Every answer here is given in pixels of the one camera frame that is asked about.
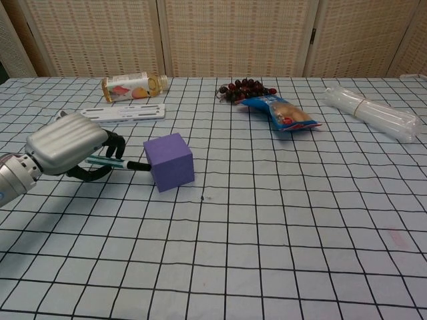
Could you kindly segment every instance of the stack of plastic cups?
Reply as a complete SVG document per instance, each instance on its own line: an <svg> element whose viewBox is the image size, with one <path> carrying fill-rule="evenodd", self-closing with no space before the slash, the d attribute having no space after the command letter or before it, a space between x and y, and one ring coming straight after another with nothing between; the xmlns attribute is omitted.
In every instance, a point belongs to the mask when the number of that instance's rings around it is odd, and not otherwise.
<svg viewBox="0 0 427 320"><path fill-rule="evenodd" d="M403 143L415 142L416 135L421 132L422 123L416 115L367 100L345 88L327 88L325 96L325 104L345 111Z"/></svg>

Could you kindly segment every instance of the marker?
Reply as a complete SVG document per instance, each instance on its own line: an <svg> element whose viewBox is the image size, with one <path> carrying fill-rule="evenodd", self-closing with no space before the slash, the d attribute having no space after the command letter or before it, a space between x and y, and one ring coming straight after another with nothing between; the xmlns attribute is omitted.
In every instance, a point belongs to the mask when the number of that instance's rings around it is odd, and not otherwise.
<svg viewBox="0 0 427 320"><path fill-rule="evenodd" d="M114 159L102 157L99 155L90 155L86 158L86 163L90 163L92 165L109 165L113 168L121 168L121 169L129 169L135 171L150 171L151 165L148 163L140 163L135 161Z"/></svg>

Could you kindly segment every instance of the grid tablecloth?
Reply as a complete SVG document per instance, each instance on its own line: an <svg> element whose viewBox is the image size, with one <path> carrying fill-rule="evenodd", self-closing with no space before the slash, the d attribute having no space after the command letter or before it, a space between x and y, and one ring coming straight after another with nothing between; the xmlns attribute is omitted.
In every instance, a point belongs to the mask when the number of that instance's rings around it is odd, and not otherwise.
<svg viewBox="0 0 427 320"><path fill-rule="evenodd" d="M165 103L165 120L110 125L137 160L179 132L194 183L42 176L1 208L0 319L427 319L427 135L401 144L322 100L339 83L425 126L427 82L263 78L323 123L291 134L215 100L229 81L175 78L130 102ZM98 79L8 80L0 152L60 109L110 106L101 94Z"/></svg>

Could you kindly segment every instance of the bottle label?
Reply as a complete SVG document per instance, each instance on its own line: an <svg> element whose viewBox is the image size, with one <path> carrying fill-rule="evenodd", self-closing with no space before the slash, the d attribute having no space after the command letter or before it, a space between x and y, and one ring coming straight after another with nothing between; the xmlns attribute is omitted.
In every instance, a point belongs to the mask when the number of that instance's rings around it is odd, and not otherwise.
<svg viewBox="0 0 427 320"><path fill-rule="evenodd" d="M109 77L106 85L113 101L140 99L157 94L155 81L149 79L146 72Z"/></svg>

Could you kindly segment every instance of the red grapes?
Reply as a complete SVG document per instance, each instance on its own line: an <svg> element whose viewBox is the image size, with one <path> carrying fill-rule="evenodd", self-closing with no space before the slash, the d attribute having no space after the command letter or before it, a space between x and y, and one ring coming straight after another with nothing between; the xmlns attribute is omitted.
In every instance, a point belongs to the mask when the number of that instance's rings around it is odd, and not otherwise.
<svg viewBox="0 0 427 320"><path fill-rule="evenodd" d="M221 100L225 99L231 103L243 99L260 97L263 95L275 95L278 91L274 88L265 88L261 82L254 81L253 79L235 80L234 83L222 85L217 90L217 97Z"/></svg>

